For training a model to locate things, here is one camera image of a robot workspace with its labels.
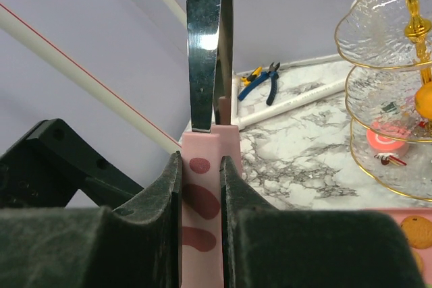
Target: marble surface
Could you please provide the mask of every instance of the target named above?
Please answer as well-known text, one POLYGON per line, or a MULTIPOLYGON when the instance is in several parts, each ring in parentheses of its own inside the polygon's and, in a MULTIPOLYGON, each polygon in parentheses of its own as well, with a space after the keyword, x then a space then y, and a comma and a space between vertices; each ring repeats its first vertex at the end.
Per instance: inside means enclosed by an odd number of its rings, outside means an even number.
MULTIPOLYGON (((341 61, 281 69, 275 104, 345 78, 351 68, 341 61)), ((265 109, 269 90, 269 82, 254 89, 239 116, 265 109)), ((247 127, 240 132, 243 178, 280 209, 432 207, 363 173, 350 154, 349 124, 341 92, 247 127)))

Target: gold stand pole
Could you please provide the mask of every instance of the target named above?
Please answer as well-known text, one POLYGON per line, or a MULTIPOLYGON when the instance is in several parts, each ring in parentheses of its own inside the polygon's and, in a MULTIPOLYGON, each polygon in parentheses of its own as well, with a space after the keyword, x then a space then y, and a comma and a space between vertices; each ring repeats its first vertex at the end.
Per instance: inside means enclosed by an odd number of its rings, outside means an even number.
MULTIPOLYGON (((405 27, 404 33, 411 42, 415 44, 416 54, 419 62, 428 62, 431 54, 427 52, 426 37, 431 30, 432 24, 420 16, 419 0, 406 0, 406 6, 410 12, 411 19, 405 27)), ((431 68, 425 68, 420 71, 422 84, 427 84, 432 81, 431 68)))

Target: glass plate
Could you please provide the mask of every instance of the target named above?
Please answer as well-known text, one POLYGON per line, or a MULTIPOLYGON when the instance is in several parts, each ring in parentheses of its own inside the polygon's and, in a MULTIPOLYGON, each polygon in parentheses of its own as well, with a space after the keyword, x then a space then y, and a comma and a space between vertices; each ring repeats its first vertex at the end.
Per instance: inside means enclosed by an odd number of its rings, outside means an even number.
POLYGON ((417 71, 354 67, 346 79, 345 104, 352 118, 375 133, 395 140, 432 142, 414 106, 421 87, 417 71))
MULTIPOLYGON (((432 0, 419 0, 423 18, 432 20, 432 0)), ((375 69, 416 69, 414 45, 405 37, 410 20, 405 0, 359 0, 335 31, 340 55, 347 61, 375 69)), ((427 38, 430 52, 431 34, 427 38)), ((432 61, 422 63, 431 65, 432 61)))
POLYGON ((351 120, 350 150, 357 165, 387 189, 411 198, 432 201, 432 145, 409 144, 401 158, 406 166, 382 165, 366 139, 367 129, 351 120))

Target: orange fruit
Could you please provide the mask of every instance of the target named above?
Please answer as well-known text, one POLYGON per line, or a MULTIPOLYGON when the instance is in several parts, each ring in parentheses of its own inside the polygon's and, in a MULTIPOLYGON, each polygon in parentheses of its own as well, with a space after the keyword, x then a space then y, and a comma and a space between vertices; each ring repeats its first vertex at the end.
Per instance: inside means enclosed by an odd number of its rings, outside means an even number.
POLYGON ((417 113, 432 120, 432 82, 423 85, 414 96, 417 113))

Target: round cookie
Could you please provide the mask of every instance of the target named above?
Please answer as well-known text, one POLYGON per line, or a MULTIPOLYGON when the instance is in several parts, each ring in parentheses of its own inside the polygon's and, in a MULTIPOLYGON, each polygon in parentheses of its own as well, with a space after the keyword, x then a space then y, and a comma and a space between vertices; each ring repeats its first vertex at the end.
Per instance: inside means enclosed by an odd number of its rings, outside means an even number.
POLYGON ((412 248, 427 249, 432 246, 432 222, 422 216, 408 216, 400 224, 412 248))
POLYGON ((423 269, 425 267, 425 264, 423 263, 423 259, 421 258, 420 254, 417 251, 411 249, 411 252, 412 252, 412 256, 414 256, 414 259, 416 260, 417 268, 419 269, 418 271, 420 273, 423 273, 423 269))

